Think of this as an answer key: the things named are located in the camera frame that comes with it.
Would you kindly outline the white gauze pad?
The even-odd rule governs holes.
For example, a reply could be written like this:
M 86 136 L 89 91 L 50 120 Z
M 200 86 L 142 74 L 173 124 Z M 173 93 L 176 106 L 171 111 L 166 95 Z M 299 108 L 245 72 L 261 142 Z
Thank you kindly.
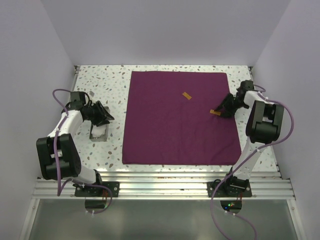
M 106 134 L 107 127 L 105 125 L 102 126 L 93 126 L 91 130 L 91 135 L 93 138 L 100 138 Z

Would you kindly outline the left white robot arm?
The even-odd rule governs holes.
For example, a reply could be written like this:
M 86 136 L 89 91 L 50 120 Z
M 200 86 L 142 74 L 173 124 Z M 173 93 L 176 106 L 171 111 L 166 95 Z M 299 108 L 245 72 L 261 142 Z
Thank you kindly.
M 109 124 L 114 120 L 107 107 L 94 101 L 83 91 L 70 92 L 69 102 L 62 106 L 61 118 L 54 130 L 36 141 L 37 155 L 42 177 L 58 181 L 71 179 L 76 183 L 87 184 L 86 190 L 92 196 L 103 193 L 104 184 L 97 170 L 82 164 L 74 142 L 83 122 L 90 122 L 89 137 L 93 140 L 107 138 Z

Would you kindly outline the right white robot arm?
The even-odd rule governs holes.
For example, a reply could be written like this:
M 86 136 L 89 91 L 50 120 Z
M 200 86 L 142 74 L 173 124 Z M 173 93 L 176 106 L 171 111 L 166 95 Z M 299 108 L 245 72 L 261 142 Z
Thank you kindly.
M 256 162 L 265 148 L 280 137 L 285 108 L 264 98 L 251 80 L 242 81 L 236 94 L 227 94 L 215 111 L 222 118 L 231 118 L 240 108 L 250 109 L 246 144 L 225 178 L 212 183 L 215 197 L 233 197 L 249 191 L 249 179 Z

